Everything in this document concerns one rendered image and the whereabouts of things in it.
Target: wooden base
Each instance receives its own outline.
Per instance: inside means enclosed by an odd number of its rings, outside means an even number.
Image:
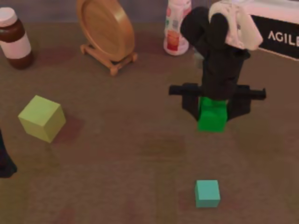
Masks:
[[[118,70],[124,67],[126,64],[130,62],[135,62],[137,60],[137,54],[131,53],[122,59],[120,62],[112,63],[109,59],[106,59],[97,49],[93,48],[91,44],[82,44],[80,46],[82,54],[89,54],[94,57],[96,60],[101,62],[107,68],[110,69],[110,74],[112,76],[116,76]]]

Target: yellow-green cube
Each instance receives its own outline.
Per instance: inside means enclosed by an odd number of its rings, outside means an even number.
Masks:
[[[60,104],[35,96],[18,116],[25,132],[51,143],[66,120]]]

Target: green cube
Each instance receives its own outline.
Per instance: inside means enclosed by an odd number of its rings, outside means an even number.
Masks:
[[[217,180],[200,180],[195,184],[196,208],[216,208],[220,202]]]
[[[204,132],[223,132],[228,120],[226,101],[216,101],[201,97],[199,103],[198,130]]]
[[[35,96],[18,116],[25,132],[52,142],[66,120],[60,104]]]

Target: white label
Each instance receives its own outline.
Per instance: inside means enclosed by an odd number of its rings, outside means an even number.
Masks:
[[[12,43],[6,43],[1,41],[0,46],[3,50],[5,57],[8,59],[24,58],[31,52],[30,42],[26,33],[21,39]]]

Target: white and red bottle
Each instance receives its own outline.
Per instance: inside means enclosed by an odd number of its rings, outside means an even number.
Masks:
[[[189,49],[189,43],[181,35],[180,27],[184,17],[191,9],[191,0],[168,0],[164,49],[170,55],[182,55]]]

